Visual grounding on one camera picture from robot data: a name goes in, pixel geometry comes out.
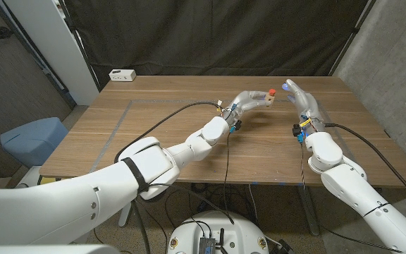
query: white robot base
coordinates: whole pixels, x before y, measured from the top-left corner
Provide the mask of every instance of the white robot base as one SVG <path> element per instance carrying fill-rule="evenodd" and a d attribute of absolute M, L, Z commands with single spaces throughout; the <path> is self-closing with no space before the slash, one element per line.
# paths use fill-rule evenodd
<path fill-rule="evenodd" d="M 248 219 L 234 212 L 229 212 L 229 215 L 233 218 L 234 225 L 219 211 L 201 212 L 193 216 L 195 221 L 207 224 L 199 223 L 203 228 L 206 239 L 201 239 L 203 238 L 203 231 L 198 223 L 192 222 L 193 219 L 185 220 L 173 231 L 171 239 L 168 242 L 167 253 L 269 253 L 266 238 L 261 229 Z"/>

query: cable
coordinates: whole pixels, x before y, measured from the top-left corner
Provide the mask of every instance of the cable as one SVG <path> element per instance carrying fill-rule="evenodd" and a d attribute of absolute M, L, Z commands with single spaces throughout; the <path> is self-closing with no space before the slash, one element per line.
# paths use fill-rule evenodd
<path fill-rule="evenodd" d="M 168 201 L 168 199 L 169 199 L 173 194 L 177 193 L 178 191 L 179 191 L 179 190 L 175 190 L 175 191 L 173 191 L 172 193 L 170 193 L 170 195 L 166 198 L 166 202 L 164 203 L 164 209 L 165 209 L 165 211 L 166 211 L 166 215 L 167 215 L 167 218 L 168 218 L 170 224 L 172 224 L 173 230 L 176 229 L 176 226 L 175 226 L 175 224 L 172 222 L 172 219 L 170 218 L 170 215 L 168 215 L 167 201 Z"/>
<path fill-rule="evenodd" d="M 194 193 L 194 192 L 191 191 L 191 190 L 188 190 L 188 189 L 183 188 L 183 187 L 181 187 L 181 186 L 174 186 L 174 185 L 171 185 L 171 184 L 168 184 L 168 183 L 152 183 L 152 184 L 149 185 L 149 187 L 152 187 L 152 186 L 168 186 L 168 187 L 176 188 L 176 189 L 178 189 L 178 190 L 180 190 L 180 191 L 182 190 L 182 191 L 185 191 L 185 192 L 187 192 L 187 193 L 190 193 L 191 195 L 193 195 L 193 196 L 195 196 L 195 197 L 197 197 L 197 198 L 199 198 L 199 199 L 201 199 L 201 200 L 207 202 L 207 203 L 208 203 L 209 205 L 211 205 L 215 210 L 217 210 L 217 211 L 223 213 L 223 214 L 224 214 L 225 216 L 227 216 L 227 218 L 230 220 L 231 224 L 234 225 L 233 218 L 231 218 L 231 216 L 230 216 L 227 212 L 224 212 L 222 209 L 220 209 L 220 208 L 218 208 L 217 206 L 215 206 L 215 204 L 213 204 L 212 202 L 209 202 L 209 200 L 207 200 L 206 198 L 203 198 L 202 196 L 200 196 L 200 195 Z"/>
<path fill-rule="evenodd" d="M 231 132 L 228 132 L 228 137 L 226 138 L 226 172 L 225 172 L 225 180 L 223 180 L 223 201 L 225 202 L 225 211 L 228 214 L 228 206 L 226 204 L 226 177 L 228 175 L 228 163 L 230 162 L 230 134 Z"/>
<path fill-rule="evenodd" d="M 195 219 L 194 219 L 194 217 L 192 216 L 192 214 L 193 214 L 192 208 L 190 207 L 190 194 L 189 194 L 189 193 L 187 194 L 187 197 L 188 197 L 187 200 L 189 200 L 190 218 L 192 219 L 192 221 L 195 222 Z M 197 224 L 198 224 L 198 226 L 200 227 L 200 229 L 201 229 L 202 232 L 203 232 L 203 238 L 206 238 L 206 236 L 204 235 L 204 230 L 203 230 L 203 228 L 202 228 L 202 225 L 200 225 L 200 223 L 198 223 L 198 222 L 197 222 Z M 209 229 L 209 238 L 211 238 L 211 229 Z"/>
<path fill-rule="evenodd" d="M 307 200 L 307 192 L 305 191 L 305 177 L 304 177 L 304 174 L 303 174 L 303 145 L 302 145 L 302 144 L 300 144 L 300 149 L 301 149 L 301 151 L 302 151 L 302 159 L 300 160 L 300 166 L 302 167 L 302 183 L 303 183 L 303 193 L 304 193 L 304 194 L 303 194 L 303 199 L 304 199 L 303 202 L 306 204 L 306 203 L 308 202 L 308 200 Z M 385 246 L 380 246 L 380 245 L 375 244 L 375 243 L 368 243 L 368 242 L 365 242 L 365 241 L 360 241 L 360 240 L 353 239 L 353 238 L 350 238 L 350 237 L 347 237 L 347 236 L 343 236 L 343 235 L 341 235 L 341 234 L 338 234 L 338 233 L 336 233 L 336 232 L 333 232 L 333 231 L 331 231 L 330 229 L 327 229 L 324 225 L 322 225 L 322 224 L 319 222 L 319 220 L 317 220 L 316 218 L 314 218 L 313 215 L 311 214 L 311 212 L 309 212 L 308 214 L 309 214 L 309 216 L 312 217 L 312 219 L 313 219 L 322 229 L 327 230 L 328 232 L 334 234 L 335 236 L 339 236 L 339 237 L 344 238 L 344 239 L 347 239 L 347 240 L 349 240 L 349 241 L 354 241 L 354 242 L 356 242 L 356 243 L 362 243 L 362 244 L 364 244 L 364 245 L 368 245 L 368 246 L 372 246 L 372 247 L 377 247 L 377 248 L 382 248 L 382 249 L 384 249 L 384 250 L 394 251 L 394 252 L 396 252 L 396 253 L 402 253 L 402 251 L 400 251 L 400 250 L 395 250 L 395 249 L 388 248 L 388 247 L 385 247 Z"/>
<path fill-rule="evenodd" d="M 222 189 L 222 188 L 223 188 L 223 186 L 218 186 L 215 190 L 210 191 L 210 195 L 207 195 L 207 197 L 209 196 L 207 199 L 208 199 L 208 200 L 211 200 L 211 198 L 212 198 L 213 195 L 223 195 L 223 192 L 222 192 L 222 193 L 216 193 L 217 190 Z M 246 198 L 246 194 L 245 194 L 245 195 L 242 195 L 242 194 L 240 193 L 240 191 L 239 191 L 236 187 L 234 187 L 234 190 L 236 191 L 236 193 L 233 193 L 233 195 L 238 195 L 239 197 L 241 197 L 241 198 L 245 201 L 245 206 L 246 206 L 247 214 L 243 214 L 243 213 L 241 213 L 241 212 L 239 212 L 239 211 L 233 210 L 233 208 L 231 208 L 231 210 L 232 210 L 233 212 L 236 212 L 236 213 L 238 213 L 238 214 L 241 214 L 241 215 L 244 216 L 244 217 L 249 217 L 252 222 L 256 223 L 256 219 L 255 219 L 255 217 L 254 217 L 254 209 L 253 209 L 252 203 Z"/>
<path fill-rule="evenodd" d="M 95 238 L 97 238 L 98 242 L 100 242 L 101 244 L 105 244 L 103 241 L 101 241 L 101 239 L 98 237 L 97 235 L 97 231 L 95 231 L 96 228 L 93 228 L 93 234 L 95 235 Z M 122 253 L 129 253 L 129 254 L 133 254 L 132 252 L 130 252 L 129 250 L 119 250 Z"/>
<path fill-rule="evenodd" d="M 230 118 L 231 113 L 233 113 L 233 110 L 230 111 L 230 113 L 228 114 L 228 116 L 224 119 L 226 121 L 226 119 Z"/>
<path fill-rule="evenodd" d="M 399 180 L 403 183 L 403 185 L 405 185 L 406 187 L 406 180 L 399 174 L 399 172 L 397 170 L 395 170 L 395 168 L 393 167 L 393 165 L 391 165 L 391 163 L 383 156 L 383 154 L 381 154 L 381 152 L 374 146 L 372 145 L 372 143 L 370 143 L 366 138 L 363 138 L 363 136 L 361 136 L 360 134 L 352 131 L 351 129 L 342 126 L 340 124 L 336 124 L 336 123 L 325 123 L 325 127 L 338 127 L 338 128 L 342 128 L 348 132 L 350 132 L 351 134 L 357 136 L 357 138 L 359 138 L 360 140 L 363 140 L 370 148 L 372 148 L 372 150 L 374 152 L 377 153 L 377 155 L 380 157 L 380 159 L 382 159 L 385 164 L 391 169 L 391 171 L 399 178 Z"/>
<path fill-rule="evenodd" d="M 137 219 L 140 233 L 142 234 L 142 238 L 144 240 L 145 253 L 151 254 L 152 250 L 150 250 L 150 247 L 149 247 L 147 230 L 145 230 L 145 225 L 144 225 L 144 222 L 142 221 L 142 215 L 140 215 L 140 211 L 139 211 L 139 208 L 137 207 L 137 203 L 135 202 L 135 199 L 131 200 L 131 209 L 133 210 L 134 214 L 137 215 L 135 218 Z"/>
<path fill-rule="evenodd" d="M 254 203 L 254 198 L 253 198 L 253 194 L 252 194 L 252 185 L 251 184 L 248 185 L 248 189 L 250 190 L 250 195 L 252 196 L 252 200 L 253 200 L 254 216 L 258 220 L 257 205 Z"/>
<path fill-rule="evenodd" d="M 212 237 L 212 230 L 211 230 L 211 228 L 209 227 L 209 225 L 208 225 L 206 222 L 193 220 L 193 221 L 189 221 L 189 222 L 183 222 L 183 223 L 181 223 L 180 226 L 182 226 L 182 225 L 184 225 L 184 224 L 194 223 L 194 222 L 197 223 L 198 225 L 199 225 L 199 223 L 205 224 L 205 225 L 208 227 L 208 229 L 209 229 L 209 238 Z"/>
<path fill-rule="evenodd" d="M 283 245 L 281 245 L 281 243 L 279 243 L 278 241 L 275 241 L 275 240 L 273 240 L 272 238 L 270 238 L 270 237 L 268 237 L 268 236 L 266 236 L 266 235 L 264 235 L 264 237 L 265 237 L 267 240 L 271 241 L 272 243 L 275 243 L 276 245 L 280 246 L 280 248 L 283 247 Z"/>
<path fill-rule="evenodd" d="M 209 104 L 209 105 L 213 105 L 218 109 L 221 109 L 221 107 L 213 102 L 195 102 L 195 103 L 191 103 L 188 105 L 185 105 L 184 107 L 180 108 L 179 110 L 173 112 L 172 114 L 169 114 L 166 118 L 160 120 L 160 122 L 156 123 L 153 127 L 151 127 L 148 131 L 145 131 L 142 135 L 138 136 L 136 139 L 134 139 L 131 143 L 127 144 L 122 150 L 120 150 L 115 159 L 113 160 L 113 163 L 117 163 L 118 162 L 118 158 L 120 157 L 121 153 L 128 148 L 130 145 L 132 145 L 133 143 L 136 143 L 138 140 L 140 140 L 141 138 L 145 137 L 148 133 L 152 132 L 157 126 L 161 125 L 161 123 L 165 122 L 167 119 L 171 118 L 172 116 L 176 115 L 177 113 L 179 113 L 180 111 L 187 109 L 188 107 L 191 106 L 195 106 L 195 105 L 200 105 L 200 104 Z"/>
<path fill-rule="evenodd" d="M 137 201 L 137 200 L 134 200 L 137 204 L 139 204 L 144 210 L 145 210 L 145 212 L 148 214 L 148 216 L 150 216 L 153 220 L 154 220 L 154 222 L 156 222 L 156 224 L 158 224 L 158 226 L 161 228 L 161 230 L 162 230 L 162 233 L 164 233 L 164 237 L 166 238 L 166 251 L 165 251 L 165 254 L 167 254 L 167 245 L 168 245 L 168 237 L 167 237 L 167 234 L 166 234 L 166 231 L 164 230 L 164 228 L 160 225 L 160 223 L 153 217 L 153 215 L 151 215 L 149 212 L 148 212 L 148 210 L 147 210 L 147 208 L 141 203 L 141 202 L 139 202 L 139 201 Z"/>

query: black strap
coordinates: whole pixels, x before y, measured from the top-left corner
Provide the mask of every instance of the black strap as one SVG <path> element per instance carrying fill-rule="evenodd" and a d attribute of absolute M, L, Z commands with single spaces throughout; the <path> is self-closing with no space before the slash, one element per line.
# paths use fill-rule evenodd
<path fill-rule="evenodd" d="M 142 173 L 140 173 L 139 168 L 136 166 L 136 164 L 133 162 L 133 160 L 128 157 L 128 158 L 122 159 L 122 161 L 124 161 L 126 163 L 126 165 L 128 166 L 128 168 L 130 168 L 131 173 L 133 173 L 133 176 L 137 180 L 137 184 L 139 184 L 139 188 L 137 189 L 137 194 L 139 195 L 141 192 L 148 191 L 149 184 L 145 182 L 144 176 L 142 175 Z"/>

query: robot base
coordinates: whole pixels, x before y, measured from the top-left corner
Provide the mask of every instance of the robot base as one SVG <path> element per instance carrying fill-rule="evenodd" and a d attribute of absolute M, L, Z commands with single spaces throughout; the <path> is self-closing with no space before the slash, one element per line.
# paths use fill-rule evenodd
<path fill-rule="evenodd" d="M 229 254 L 268 254 L 269 248 L 261 229 L 248 219 L 229 212 L 234 220 L 234 225 L 219 211 L 207 211 L 196 214 L 194 219 L 207 223 L 212 230 L 211 238 L 215 239 L 215 246 L 221 240 L 221 229 L 223 229 L 223 248 Z M 208 227 L 200 223 L 206 238 L 209 237 Z M 200 238 L 203 231 L 197 223 L 187 223 L 178 226 L 172 233 L 168 242 L 168 254 L 193 254 L 193 253 L 223 253 L 220 249 L 199 250 Z"/>

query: screw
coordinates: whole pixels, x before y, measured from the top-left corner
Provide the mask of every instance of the screw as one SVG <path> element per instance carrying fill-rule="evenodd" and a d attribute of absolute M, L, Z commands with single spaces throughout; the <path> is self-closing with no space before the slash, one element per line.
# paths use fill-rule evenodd
<path fill-rule="evenodd" d="M 170 247 L 174 249 L 178 245 L 178 239 L 175 237 L 170 240 Z"/>
<path fill-rule="evenodd" d="M 262 237 L 260 237 L 258 239 L 258 244 L 259 244 L 259 247 L 261 247 L 262 249 L 264 249 L 267 246 L 266 240 L 264 240 L 264 238 L 262 238 Z"/>

